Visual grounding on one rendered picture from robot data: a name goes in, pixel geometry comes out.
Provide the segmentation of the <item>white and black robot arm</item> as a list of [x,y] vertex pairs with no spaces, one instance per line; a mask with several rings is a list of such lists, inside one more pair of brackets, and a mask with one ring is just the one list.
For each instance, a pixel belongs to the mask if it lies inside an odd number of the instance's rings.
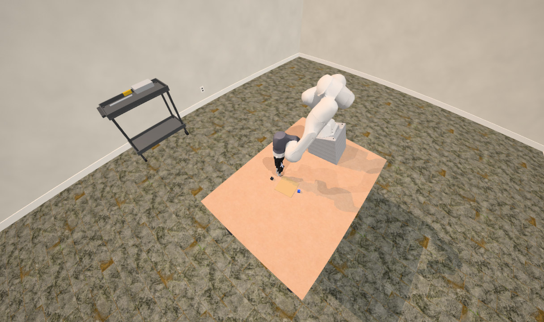
[[338,124],[332,119],[341,109],[349,108],[355,95],[346,87],[343,75],[324,75],[317,86],[302,93],[302,101],[312,108],[305,123],[302,138],[278,131],[273,136],[273,155],[289,162],[297,162],[316,137],[333,136]]

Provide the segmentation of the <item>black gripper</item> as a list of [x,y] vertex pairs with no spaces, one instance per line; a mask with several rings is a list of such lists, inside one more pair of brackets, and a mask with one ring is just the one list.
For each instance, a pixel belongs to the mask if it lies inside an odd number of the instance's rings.
[[281,175],[281,172],[283,172],[283,170],[284,170],[284,165],[282,165],[282,164],[283,164],[284,158],[285,158],[285,157],[283,157],[283,158],[276,158],[276,157],[274,157],[275,166],[276,166],[276,174],[277,174],[277,176],[280,176],[280,175]]

